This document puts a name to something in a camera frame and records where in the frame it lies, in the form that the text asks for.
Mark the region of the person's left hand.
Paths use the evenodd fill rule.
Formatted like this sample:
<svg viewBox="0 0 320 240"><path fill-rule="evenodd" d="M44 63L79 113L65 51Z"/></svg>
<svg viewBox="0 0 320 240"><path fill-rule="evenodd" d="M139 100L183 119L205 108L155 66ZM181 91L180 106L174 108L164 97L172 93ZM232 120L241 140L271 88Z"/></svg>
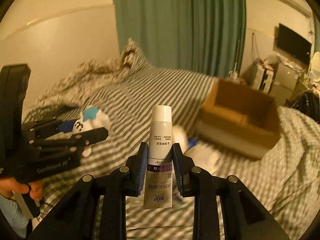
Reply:
<svg viewBox="0 0 320 240"><path fill-rule="evenodd" d="M15 178L2 178L0 188L1 196L7 199L15 199L14 193L29 193L31 198L36 201L40 201L43 197L42 181L33 181L27 185L19 183Z"/></svg>

